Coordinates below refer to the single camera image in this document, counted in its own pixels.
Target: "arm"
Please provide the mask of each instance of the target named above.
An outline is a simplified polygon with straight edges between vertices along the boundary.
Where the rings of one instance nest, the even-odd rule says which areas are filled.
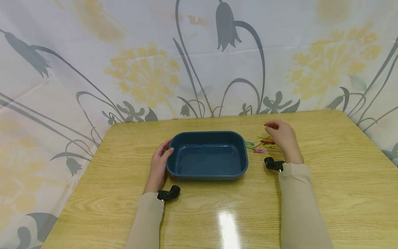
[[[126,249],[159,249],[159,228],[164,202],[157,196],[158,193],[148,192],[140,197]]]
[[[126,242],[126,249],[159,249],[159,228],[162,222],[164,202],[158,199],[166,173],[167,158],[174,149],[171,139],[164,141],[152,156],[148,181],[138,201],[137,214]]]
[[[265,130],[285,155],[279,173],[282,194],[283,249],[332,249],[328,229],[312,190],[310,171],[304,164],[292,127],[280,120],[264,124]]]
[[[283,249],[332,249],[328,229],[322,219],[311,186],[307,165],[284,163],[279,173],[282,193]]]

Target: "light wood grain surface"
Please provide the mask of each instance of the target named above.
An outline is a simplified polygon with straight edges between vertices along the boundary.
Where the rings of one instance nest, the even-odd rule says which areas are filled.
[[[184,131],[231,130],[248,141],[263,123],[289,122],[311,169],[313,187],[335,248],[398,247],[398,170],[345,114],[316,111],[113,125],[68,200],[43,248],[124,248],[158,145]],[[248,151],[236,182],[176,182],[166,203],[160,248],[280,248],[277,174]]]

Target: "left hand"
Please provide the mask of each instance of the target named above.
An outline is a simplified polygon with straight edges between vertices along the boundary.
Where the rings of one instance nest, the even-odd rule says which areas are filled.
[[[156,193],[162,189],[166,174],[166,162],[174,151],[174,148],[169,148],[171,140],[167,139],[164,141],[153,154],[148,181],[146,182],[143,194],[148,192]]]

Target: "white backdrop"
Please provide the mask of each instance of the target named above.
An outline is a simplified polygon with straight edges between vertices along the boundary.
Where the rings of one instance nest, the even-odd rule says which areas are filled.
[[[40,248],[117,122],[337,109],[398,164],[394,0],[14,0],[0,10],[2,248]]]

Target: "beige sleeve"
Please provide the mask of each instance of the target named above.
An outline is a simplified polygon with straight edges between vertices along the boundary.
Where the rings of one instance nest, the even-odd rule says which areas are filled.
[[[159,249],[164,202],[157,197],[158,193],[146,193],[140,197],[126,249]]]
[[[284,163],[279,173],[282,193],[283,249],[332,249],[328,229],[319,212],[307,165]]]

